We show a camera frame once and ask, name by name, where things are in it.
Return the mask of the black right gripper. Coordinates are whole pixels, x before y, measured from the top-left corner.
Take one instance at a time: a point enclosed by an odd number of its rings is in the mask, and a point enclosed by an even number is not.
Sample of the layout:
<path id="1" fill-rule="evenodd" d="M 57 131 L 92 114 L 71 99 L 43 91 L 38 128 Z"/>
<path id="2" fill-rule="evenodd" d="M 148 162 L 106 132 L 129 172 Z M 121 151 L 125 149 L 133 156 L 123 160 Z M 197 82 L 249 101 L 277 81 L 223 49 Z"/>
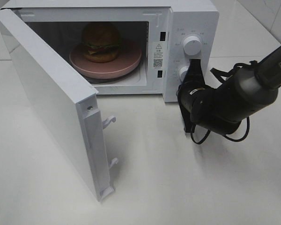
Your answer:
<path id="1" fill-rule="evenodd" d="M 205 84 L 200 59 L 190 59 L 183 81 L 178 89 L 178 103 L 185 122 L 212 120 L 212 88 Z"/>

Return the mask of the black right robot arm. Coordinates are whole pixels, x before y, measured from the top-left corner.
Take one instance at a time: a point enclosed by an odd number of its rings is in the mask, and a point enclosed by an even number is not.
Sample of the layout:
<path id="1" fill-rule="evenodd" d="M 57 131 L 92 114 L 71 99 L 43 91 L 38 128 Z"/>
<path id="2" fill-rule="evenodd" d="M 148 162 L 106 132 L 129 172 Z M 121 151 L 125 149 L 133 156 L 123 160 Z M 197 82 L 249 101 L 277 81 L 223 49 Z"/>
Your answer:
<path id="1" fill-rule="evenodd" d="M 177 99 L 185 132 L 201 126 L 220 135 L 234 133 L 241 121 L 272 104 L 281 86 L 281 46 L 262 61 L 237 63 L 229 72 L 211 69 L 221 82 L 206 85 L 199 59 L 191 59 Z"/>

